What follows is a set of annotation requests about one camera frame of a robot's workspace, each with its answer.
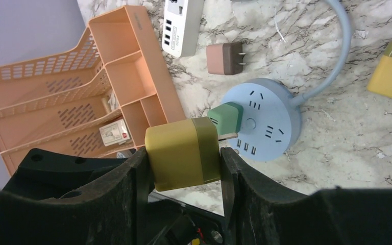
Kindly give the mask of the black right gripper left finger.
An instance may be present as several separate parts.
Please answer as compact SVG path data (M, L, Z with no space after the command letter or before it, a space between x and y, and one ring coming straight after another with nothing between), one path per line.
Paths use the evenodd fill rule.
M44 200L0 191L0 244L145 244L151 170L140 148L100 178Z

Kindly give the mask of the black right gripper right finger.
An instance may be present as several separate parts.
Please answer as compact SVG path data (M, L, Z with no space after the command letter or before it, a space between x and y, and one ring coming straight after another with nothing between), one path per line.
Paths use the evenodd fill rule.
M226 228L233 244L392 244L392 189L305 195L220 151Z

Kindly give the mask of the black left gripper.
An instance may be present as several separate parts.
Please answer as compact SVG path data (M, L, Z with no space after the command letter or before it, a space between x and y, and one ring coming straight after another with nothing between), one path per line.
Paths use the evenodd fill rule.
M126 158L86 158L31 149L2 189L9 200L60 198L124 164Z

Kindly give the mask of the green charger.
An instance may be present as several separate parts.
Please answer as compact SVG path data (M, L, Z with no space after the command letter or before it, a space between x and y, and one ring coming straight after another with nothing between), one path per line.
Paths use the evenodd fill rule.
M218 135L238 133L241 128L243 107L234 102L227 102L209 110L207 116L216 126Z

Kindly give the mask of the white box in organizer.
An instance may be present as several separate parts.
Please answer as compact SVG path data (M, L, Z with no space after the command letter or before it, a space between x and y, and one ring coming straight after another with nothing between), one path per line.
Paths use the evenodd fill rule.
M124 119L119 119L99 128L104 146L123 144L131 139Z

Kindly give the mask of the blue round power socket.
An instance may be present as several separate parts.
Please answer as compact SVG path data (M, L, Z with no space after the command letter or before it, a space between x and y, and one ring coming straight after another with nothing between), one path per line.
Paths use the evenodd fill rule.
M296 143L302 128L299 107L290 105L293 95L282 84L255 78L229 89L221 103L243 107L237 138L229 145L240 156L254 161L277 159Z

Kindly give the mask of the orange plastic file organizer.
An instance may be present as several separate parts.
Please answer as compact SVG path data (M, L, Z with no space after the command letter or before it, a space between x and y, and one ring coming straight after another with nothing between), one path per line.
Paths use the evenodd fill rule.
M0 156L9 174L32 148L86 158L144 146L147 128L185 114L144 6L91 19L67 52L0 67ZM104 146L124 119L131 139Z

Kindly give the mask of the brown pink small charger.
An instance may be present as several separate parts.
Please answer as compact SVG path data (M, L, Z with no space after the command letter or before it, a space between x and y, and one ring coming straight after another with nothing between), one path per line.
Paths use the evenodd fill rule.
M214 75L236 75L243 71L245 56L241 42L211 44L206 47L207 71Z

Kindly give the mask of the white power strip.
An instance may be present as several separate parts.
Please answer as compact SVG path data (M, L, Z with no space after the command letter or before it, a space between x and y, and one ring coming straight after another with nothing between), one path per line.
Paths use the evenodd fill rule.
M167 0L161 45L176 58L194 56L204 0Z

